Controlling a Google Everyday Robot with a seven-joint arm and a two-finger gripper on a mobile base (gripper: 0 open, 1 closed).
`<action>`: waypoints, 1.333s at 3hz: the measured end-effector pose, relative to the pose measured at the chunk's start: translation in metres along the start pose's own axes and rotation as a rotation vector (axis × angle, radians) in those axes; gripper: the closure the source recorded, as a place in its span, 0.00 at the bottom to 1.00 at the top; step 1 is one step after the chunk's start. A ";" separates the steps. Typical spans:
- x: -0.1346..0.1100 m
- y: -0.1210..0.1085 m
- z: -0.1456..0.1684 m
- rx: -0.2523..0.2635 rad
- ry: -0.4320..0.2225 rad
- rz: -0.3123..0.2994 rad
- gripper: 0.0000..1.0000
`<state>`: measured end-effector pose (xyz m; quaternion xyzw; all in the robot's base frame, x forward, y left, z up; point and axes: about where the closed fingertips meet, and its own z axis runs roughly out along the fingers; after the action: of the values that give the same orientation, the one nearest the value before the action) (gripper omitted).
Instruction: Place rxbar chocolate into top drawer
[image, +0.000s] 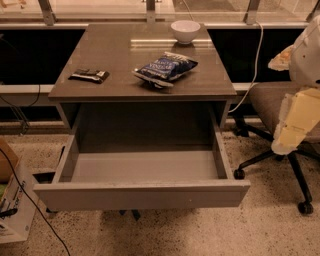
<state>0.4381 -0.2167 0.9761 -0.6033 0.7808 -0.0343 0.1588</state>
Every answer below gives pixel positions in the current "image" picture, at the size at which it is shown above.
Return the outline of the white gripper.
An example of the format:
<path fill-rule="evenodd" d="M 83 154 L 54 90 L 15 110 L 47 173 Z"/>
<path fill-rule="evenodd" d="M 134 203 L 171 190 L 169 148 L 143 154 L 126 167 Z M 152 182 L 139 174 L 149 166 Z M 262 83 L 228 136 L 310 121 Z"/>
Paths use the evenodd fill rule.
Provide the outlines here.
<path fill-rule="evenodd" d="M 320 15 L 316 16 L 290 45 L 268 63 L 275 71 L 289 70 L 292 81 L 320 86 Z M 307 88 L 294 95 L 286 93 L 280 105 L 279 123 L 271 149 L 288 155 L 297 149 L 320 122 L 320 90 Z"/>

